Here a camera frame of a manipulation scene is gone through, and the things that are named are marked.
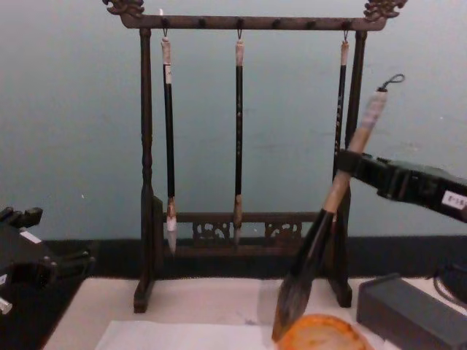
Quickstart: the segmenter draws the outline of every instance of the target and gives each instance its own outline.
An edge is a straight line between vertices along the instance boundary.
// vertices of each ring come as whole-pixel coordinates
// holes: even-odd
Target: white label
[[[166,66],[166,84],[171,84],[172,83],[172,70],[170,68],[170,65]]]
[[[29,241],[31,241],[34,244],[41,243],[40,239],[38,239],[35,235],[33,235],[32,233],[30,233],[28,231],[20,232],[20,235],[22,235],[22,237],[28,239]]]
[[[464,195],[458,195],[457,193],[446,191],[443,196],[442,203],[445,206],[450,206],[459,210],[464,209],[467,205],[467,197]]]

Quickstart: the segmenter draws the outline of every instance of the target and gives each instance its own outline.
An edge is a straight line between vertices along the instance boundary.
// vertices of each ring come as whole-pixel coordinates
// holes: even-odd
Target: teal wall
[[[148,0],[145,8],[167,15],[360,17],[364,4]],[[369,34],[360,115],[389,76],[404,73],[406,81],[391,89],[367,152],[467,177],[466,18],[464,0],[409,0],[384,31]],[[0,206],[41,206],[42,223],[31,232],[43,239],[137,238],[138,32],[100,0],[18,0],[2,4],[0,33]],[[165,203],[161,37],[154,31],[153,184]],[[318,210],[331,183],[342,33],[243,37],[244,210]],[[236,32],[173,30],[169,38],[177,209],[230,211]],[[351,50],[354,43],[350,35]],[[352,190],[350,235],[466,232],[452,219],[378,198],[356,181]],[[260,227],[247,231],[260,234]]]

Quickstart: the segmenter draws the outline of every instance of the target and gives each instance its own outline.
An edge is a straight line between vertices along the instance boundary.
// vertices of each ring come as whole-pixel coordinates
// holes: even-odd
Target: wooden brush handle
[[[386,100],[387,91],[378,90],[373,93],[373,96],[370,98],[370,101],[366,106],[363,119],[358,129],[355,131],[352,140],[350,140],[350,145],[348,148],[349,151],[358,154],[363,153],[368,139],[370,138],[371,132],[373,131],[373,127],[385,107]],[[345,171],[337,171],[331,186],[331,190],[329,191],[328,197],[324,203],[324,210],[333,214],[337,212],[342,198],[344,197],[344,194],[349,187],[351,177],[352,175]]]

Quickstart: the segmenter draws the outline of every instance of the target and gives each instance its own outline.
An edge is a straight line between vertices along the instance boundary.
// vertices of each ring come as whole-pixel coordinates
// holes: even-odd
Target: brush tip
[[[175,254],[175,250],[177,249],[177,232],[176,231],[169,231],[168,232],[168,241],[169,241],[169,248],[172,254]]]
[[[241,235],[242,235],[242,231],[240,230],[240,228],[236,228],[233,230],[233,242],[235,243],[236,246],[238,246],[240,243]]]
[[[167,230],[169,232],[177,230],[177,217],[167,215]]]
[[[272,340],[276,343],[303,316],[308,304],[312,282],[306,275],[288,274],[279,288]]]

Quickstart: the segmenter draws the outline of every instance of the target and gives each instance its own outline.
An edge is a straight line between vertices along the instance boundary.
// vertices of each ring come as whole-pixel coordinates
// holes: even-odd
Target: black baseboard
[[[261,238],[251,238],[260,243]],[[89,241],[46,241],[55,253],[66,254]],[[142,255],[140,240],[98,241],[94,276],[138,279]],[[180,240],[179,245],[190,245]],[[399,273],[406,277],[431,275],[445,263],[467,263],[467,236],[349,237],[351,277],[383,276]],[[287,272],[289,257],[185,257],[164,260],[164,278],[246,277],[280,278]]]

